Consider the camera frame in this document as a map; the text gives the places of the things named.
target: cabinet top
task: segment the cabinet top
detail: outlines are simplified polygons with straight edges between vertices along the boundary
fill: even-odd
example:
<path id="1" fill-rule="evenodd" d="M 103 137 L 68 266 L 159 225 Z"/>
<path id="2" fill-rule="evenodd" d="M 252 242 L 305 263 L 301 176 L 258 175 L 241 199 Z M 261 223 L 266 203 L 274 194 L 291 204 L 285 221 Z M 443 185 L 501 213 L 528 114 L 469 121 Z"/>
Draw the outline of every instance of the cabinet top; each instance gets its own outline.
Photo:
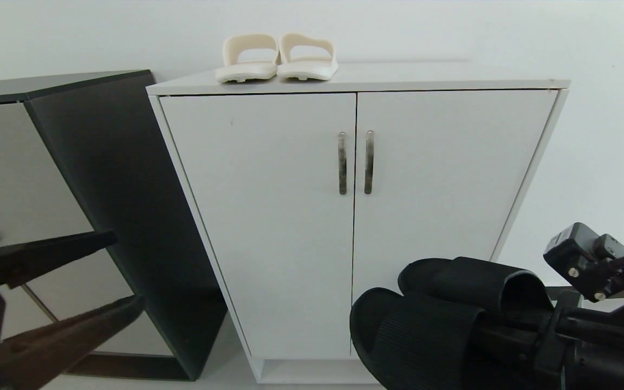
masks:
<path id="1" fill-rule="evenodd" d="M 564 89 L 570 81 L 550 79 L 473 62 L 342 63 L 329 81 L 273 77 L 220 84 L 205 71 L 146 87 L 149 95 L 295 94 L 457 89 Z"/>
<path id="2" fill-rule="evenodd" d="M 98 71 L 0 80 L 0 104 L 36 99 L 71 89 L 151 74 L 149 70 Z"/>

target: white shoe cabinet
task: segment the white shoe cabinet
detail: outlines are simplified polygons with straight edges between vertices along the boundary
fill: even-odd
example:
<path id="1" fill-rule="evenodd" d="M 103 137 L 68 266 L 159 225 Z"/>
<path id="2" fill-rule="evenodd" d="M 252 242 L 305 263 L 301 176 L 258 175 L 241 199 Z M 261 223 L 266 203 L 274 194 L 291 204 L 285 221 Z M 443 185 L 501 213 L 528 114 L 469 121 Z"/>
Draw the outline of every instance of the white shoe cabinet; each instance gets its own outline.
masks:
<path id="1" fill-rule="evenodd" d="M 495 260 L 569 81 L 472 63 L 148 87 L 261 383 L 375 383 L 348 315 L 414 260 Z"/>

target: white slide sandal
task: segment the white slide sandal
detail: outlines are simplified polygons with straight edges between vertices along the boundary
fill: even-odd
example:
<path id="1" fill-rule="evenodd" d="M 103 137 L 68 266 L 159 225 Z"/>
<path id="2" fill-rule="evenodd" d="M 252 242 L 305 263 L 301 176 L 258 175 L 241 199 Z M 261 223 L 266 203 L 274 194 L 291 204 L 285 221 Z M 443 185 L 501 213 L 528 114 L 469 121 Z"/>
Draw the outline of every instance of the white slide sandal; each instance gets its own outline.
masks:
<path id="1" fill-rule="evenodd" d="M 290 51 L 296 46 L 320 47 L 331 57 L 290 57 Z M 278 66 L 279 77 L 296 77 L 300 80 L 329 80 L 334 76 L 339 64 L 336 62 L 336 49 L 328 40 L 316 40 L 292 32 L 281 37 L 281 57 L 283 63 Z"/>
<path id="2" fill-rule="evenodd" d="M 250 49 L 272 49 L 273 59 L 240 62 L 240 54 Z M 243 82 L 250 79 L 268 80 L 276 75 L 281 55 L 276 38 L 268 34 L 235 35 L 223 42 L 224 67 L 216 69 L 218 82 Z"/>

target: dark gray cabinet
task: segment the dark gray cabinet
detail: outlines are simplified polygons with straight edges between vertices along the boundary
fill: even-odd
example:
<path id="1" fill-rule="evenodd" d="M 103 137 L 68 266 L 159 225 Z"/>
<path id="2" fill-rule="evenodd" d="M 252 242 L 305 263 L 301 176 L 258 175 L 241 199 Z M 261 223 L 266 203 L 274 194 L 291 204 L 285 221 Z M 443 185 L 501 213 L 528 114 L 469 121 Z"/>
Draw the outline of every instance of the dark gray cabinet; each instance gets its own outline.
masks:
<path id="1" fill-rule="evenodd" d="M 146 314 L 75 373 L 194 380 L 225 316 L 146 96 L 153 82 L 147 70 L 0 81 L 0 246 L 89 230 L 119 237 L 30 282 L 30 299 L 56 321 L 132 291 L 147 298 Z"/>

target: floor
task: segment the floor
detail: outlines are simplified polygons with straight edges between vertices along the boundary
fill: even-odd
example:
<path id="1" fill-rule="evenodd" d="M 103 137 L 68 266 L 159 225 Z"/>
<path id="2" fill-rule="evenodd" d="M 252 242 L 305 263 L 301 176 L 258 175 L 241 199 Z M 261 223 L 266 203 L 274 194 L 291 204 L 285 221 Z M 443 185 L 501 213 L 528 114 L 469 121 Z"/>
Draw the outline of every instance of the floor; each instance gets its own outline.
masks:
<path id="1" fill-rule="evenodd" d="M 126 380 L 60 375 L 43 390 L 382 390 L 380 386 L 258 385 L 235 326 L 227 316 L 213 352 L 196 382 Z"/>

